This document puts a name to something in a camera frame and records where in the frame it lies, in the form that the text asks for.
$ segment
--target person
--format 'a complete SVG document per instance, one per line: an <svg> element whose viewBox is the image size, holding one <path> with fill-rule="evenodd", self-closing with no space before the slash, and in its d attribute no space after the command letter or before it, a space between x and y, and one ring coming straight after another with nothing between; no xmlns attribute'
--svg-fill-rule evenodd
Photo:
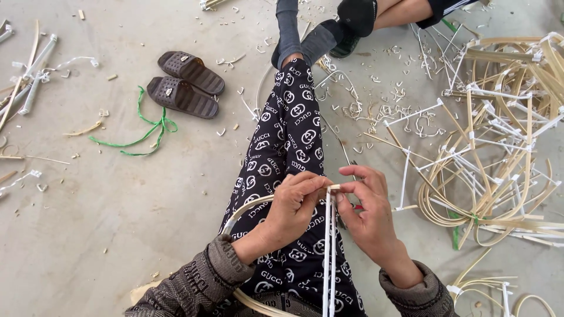
<svg viewBox="0 0 564 317"><path fill-rule="evenodd" d="M343 40L329 54L351 55L362 37L372 31L409 23L426 29L452 11L478 0L343 0L337 7Z"/></svg>
<svg viewBox="0 0 564 317"><path fill-rule="evenodd" d="M298 0L279 0L279 70L235 181L220 227L244 204L274 194L272 203L253 206L219 234L194 259L149 288L126 310L126 317L257 316L236 300L240 288L256 301L298 316L321 316L326 188L319 105L310 67L336 44L334 20L319 24L302 43L297 32ZM413 261L396 237L385 176L370 167L350 165L342 175L358 181L341 184L338 212L358 247L381 267L380 285L403 316L457 316L446 287L421 262ZM356 214L344 195L353 194L364 211ZM366 316L338 242L335 312Z"/></svg>

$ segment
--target gray floor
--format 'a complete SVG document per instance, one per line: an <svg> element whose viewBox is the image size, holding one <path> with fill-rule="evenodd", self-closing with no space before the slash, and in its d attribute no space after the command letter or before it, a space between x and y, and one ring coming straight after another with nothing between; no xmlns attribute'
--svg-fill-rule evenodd
<svg viewBox="0 0 564 317"><path fill-rule="evenodd" d="M300 5L303 15L300 30L307 19L318 23L331 18L337 5L338 0L313 0ZM232 6L240 11L236 13ZM325 6L325 11L321 12L318 6ZM151 274L157 271L165 276L175 271L216 235L239 172L241 153L247 147L245 138L251 136L255 127L236 90L245 87L245 100L255 106L258 83L274 49L263 40L265 37L272 37L269 41L277 40L274 8L272 0L228 0L217 12L202 12L197 1L184 0L0 2L0 19L9 19L17 32L0 45L3 81L0 86L8 86L8 79L19 74L19 70L11 67L12 61L27 61L35 19L40 19L42 32L59 36L51 65L75 56L94 56L100 62L99 68L88 62L73 64L68 79L53 75L51 82L40 87L33 112L16 117L2 132L10 144L19 147L20 154L71 163L34 159L0 162L0 175L12 170L36 169L43 172L39 182L49 185L42 193L35 187L36 179L26 179L24 188L10 189L9 196L0 202L0 280L3 281L0 312L3 315L120 315L130 306L131 289L151 281ZM84 10L86 20L72 16L78 15L79 9ZM471 14L455 12L450 19L465 21L473 28L484 24L479 31L486 36L541 36L562 31L559 23L562 11L564 5L557 0L498 0L494 10L484 12L477 7ZM444 25L438 28L451 34ZM456 44L471 38L470 33L461 33ZM47 38L41 37L40 47L46 42ZM266 53L260 54L256 45L262 45ZM397 55L382 52L394 45L401 47L401 60ZM339 69L350 71L348 74L365 104L370 98L380 101L380 96L389 95L390 81L404 81L402 87L406 88L407 97L401 105L424 107L434 104L446 87L446 79L443 75L431 81L425 78L418 63L409 68L403 64L407 55L418 55L417 45L407 27L379 30L363 39L356 49L358 53L367 52L363 55L368 56L353 55L335 62ZM150 125L135 112L137 85L146 86L153 76L163 75L156 60L168 50L184 50L202 57L208 67L226 80L217 118L205 121L168 111L167 117L178 124L178 132L165 133L161 148L145 157L130 157L116 148L97 146L87 136L62 135L91 126L103 108L110 112L103 123L106 129L97 129L92 135L115 143L140 138ZM243 53L246 57L233 70L214 62ZM408 76L402 73L405 69L411 70ZM106 77L112 74L119 77L108 82ZM369 78L372 74L382 83L372 82ZM324 78L317 67L314 75L316 81ZM264 102L272 78L271 72L262 86L259 103ZM392 205L397 204L402 155L381 143L370 150L365 148L362 154L355 153L353 147L371 142L364 136L356 138L366 131L368 124L343 118L339 111L333 112L331 104L344 106L353 100L343 87L332 84L331 89L334 97L320 103L322 113L332 125L340 127L339 135L351 159L386 173ZM160 111L146 97L142 103L144 115L157 120ZM438 114L437 125L443 122L448 126ZM235 124L240 127L233 131ZM219 137L215 132L223 128L227 131ZM378 132L382 136L386 134L383 127ZM561 133L562 128L558 127L537 143L538 159L550 158L556 173L564 168L562 148L558 150ZM335 182L345 181L336 172L337 167L346 163L342 149L330 133L324 137L326 173ZM399 137L427 155L434 153L431 150L434 147L427 142L437 145L442 141L439 136L420 141L417 136L403 132ZM130 150L150 151L149 145L155 139L153 135ZM13 147L8 149L6 154L13 150ZM72 159L75 153L80 157ZM417 203L419 185L418 177L410 175L406 194L409 204ZM559 211L559 204L562 198L553 195L545 202L544 211ZM547 220L562 221L560 216L542 210L539 214L545 214ZM449 232L427 221L418 210L397 212L394 222L411 257L430 266L445 283L451 282L482 252L474 241L468 241L462 251L453 251ZM368 315L398 316L378 284L379 268L361 253L348 234L345 234L345 245L355 285L364 298ZM563 263L562 250L509 237L495 245L470 276L517 275L519 279L515 283L519 288L510 297L512 303L517 295L533 293L544 297L557 315L562 315ZM478 300L484 303L480 309L473 306ZM471 307L475 316L501 313L471 293L463 296L457 311L465 316L470 314ZM541 310L537 303L527 303L523 315L544 314Z"/></svg>

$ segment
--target jacket sleeve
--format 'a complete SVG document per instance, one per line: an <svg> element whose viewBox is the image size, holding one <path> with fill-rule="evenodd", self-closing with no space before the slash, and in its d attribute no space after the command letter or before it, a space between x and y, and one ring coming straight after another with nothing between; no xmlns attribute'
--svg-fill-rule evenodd
<svg viewBox="0 0 564 317"><path fill-rule="evenodd" d="M195 317L210 312L254 273L239 261L229 235L217 236L192 262L149 288L126 317Z"/></svg>
<svg viewBox="0 0 564 317"><path fill-rule="evenodd" d="M380 285L402 317L459 317L447 288L423 263L413 261L423 273L423 282L408 289L396 287L384 269L380 270Z"/></svg>

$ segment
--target black patterned pants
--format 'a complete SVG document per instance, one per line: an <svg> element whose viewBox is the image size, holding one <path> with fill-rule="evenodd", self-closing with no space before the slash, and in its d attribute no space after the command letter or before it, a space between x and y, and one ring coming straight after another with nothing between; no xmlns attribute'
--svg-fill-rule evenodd
<svg viewBox="0 0 564 317"><path fill-rule="evenodd" d="M271 195L287 174L311 171L323 175L323 140L319 105L314 97L311 69L292 60L276 73L276 82L254 131L245 162L235 182L222 226L245 203ZM247 211L231 230L240 238L264 221L270 202ZM363 316L364 307L356 291L342 237L337 232L336 314ZM318 205L306 232L284 248L255 261L253 277L241 290L249 296L281 292L297 296L320 308L323 298L323 252L325 204Z"/></svg>

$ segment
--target slipper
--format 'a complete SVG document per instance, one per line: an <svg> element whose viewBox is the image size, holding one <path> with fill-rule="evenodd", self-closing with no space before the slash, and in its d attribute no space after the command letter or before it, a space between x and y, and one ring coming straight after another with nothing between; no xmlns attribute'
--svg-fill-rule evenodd
<svg viewBox="0 0 564 317"><path fill-rule="evenodd" d="M210 95L219 95L225 89L225 82L216 73L204 66L204 62L182 51L164 53L157 61L165 73L187 80L201 91Z"/></svg>
<svg viewBox="0 0 564 317"><path fill-rule="evenodd" d="M219 105L212 98L197 93L186 80L172 77L155 77L147 92L157 104L203 119L217 115Z"/></svg>

